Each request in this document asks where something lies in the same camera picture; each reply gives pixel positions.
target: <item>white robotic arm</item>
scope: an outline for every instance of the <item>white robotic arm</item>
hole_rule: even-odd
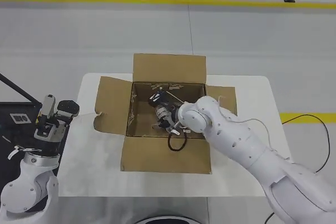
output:
[[[47,95],[34,133],[36,148],[15,146],[9,155],[10,159],[19,150],[26,152],[20,162],[20,176],[2,190],[0,224],[57,223],[58,179],[52,170],[59,166],[58,147],[80,107],[71,100],[61,101],[57,112],[54,107],[55,97]],[[42,211],[29,211],[46,196],[48,200]]]
[[[285,223],[336,224],[336,194],[321,176],[282,158],[238,117],[210,97],[184,103],[179,122],[203,133],[209,144],[260,182],[275,214]]]

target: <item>black cable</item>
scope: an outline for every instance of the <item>black cable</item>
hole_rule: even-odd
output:
[[[270,216],[265,220],[264,224],[267,224],[268,221],[269,221],[269,219],[270,219],[271,217],[273,217],[274,214],[275,214],[274,212],[271,213]]]
[[[288,122],[290,122],[290,121],[292,121],[292,120],[295,120],[295,119],[297,119],[297,118],[300,118],[300,117],[302,117],[302,116],[311,116],[311,117],[316,118],[317,120],[319,120],[319,121],[321,122],[321,124],[323,124],[323,126],[324,126],[324,128],[325,128],[325,131],[326,131],[326,134],[327,134],[327,142],[328,142],[328,154],[327,154],[327,158],[326,158],[324,164],[321,166],[321,168],[318,169],[318,170],[315,172],[315,173],[317,173],[317,172],[320,172],[320,171],[325,167],[325,165],[327,164],[327,161],[329,161],[329,159],[330,159],[330,153],[331,153],[331,147],[330,147],[330,134],[329,134],[329,131],[328,131],[328,129],[327,129],[325,123],[324,123],[320,118],[318,118],[318,117],[316,117],[316,116],[314,116],[314,115],[312,115],[312,114],[302,114],[302,115],[299,115],[299,116],[297,116],[297,117],[295,117],[295,118],[292,118],[292,119],[290,119],[290,120],[287,120],[287,121],[283,122],[282,124],[286,124],[286,123],[288,123]],[[269,219],[270,219],[271,217],[273,217],[274,214],[275,214],[274,212],[271,213],[270,216],[265,220],[264,224],[267,224],[268,221],[269,221]]]
[[[184,143],[181,145],[180,148],[175,149],[175,148],[172,148],[172,146],[170,145],[170,139],[172,138],[173,132],[169,133],[169,135],[168,135],[168,147],[169,147],[170,150],[172,150],[174,152],[179,152],[179,151],[181,151],[184,148],[184,146],[186,145],[186,142],[188,140],[188,137],[186,136],[185,132],[183,132],[183,134],[184,134]]]

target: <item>open cardboard box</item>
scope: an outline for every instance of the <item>open cardboard box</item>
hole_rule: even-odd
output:
[[[168,133],[153,129],[155,109],[148,98],[159,87],[187,102],[209,95],[221,99],[221,106],[237,114],[234,87],[206,85],[206,58],[195,55],[135,54],[133,82],[101,77],[94,127],[99,132],[125,135],[122,171],[182,172],[211,174],[209,144],[201,134],[189,133],[180,152],[170,151]],[[182,136],[171,139],[173,147],[183,144]]]

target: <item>white table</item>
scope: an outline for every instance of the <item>white table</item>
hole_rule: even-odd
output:
[[[264,196],[259,183],[239,164],[212,148],[212,174],[124,172],[120,158],[124,136],[94,130],[95,101],[101,76],[132,81],[132,74],[89,73],[83,77],[77,103],[80,115],[69,129],[58,173],[61,197],[235,197]],[[208,76],[211,86],[235,86],[238,116],[263,121],[272,147],[291,157],[267,78],[262,76]],[[264,127],[251,129],[267,144]]]

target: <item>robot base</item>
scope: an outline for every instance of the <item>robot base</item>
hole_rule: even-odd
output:
[[[136,224],[201,224],[201,223],[185,217],[159,216],[139,221]]]

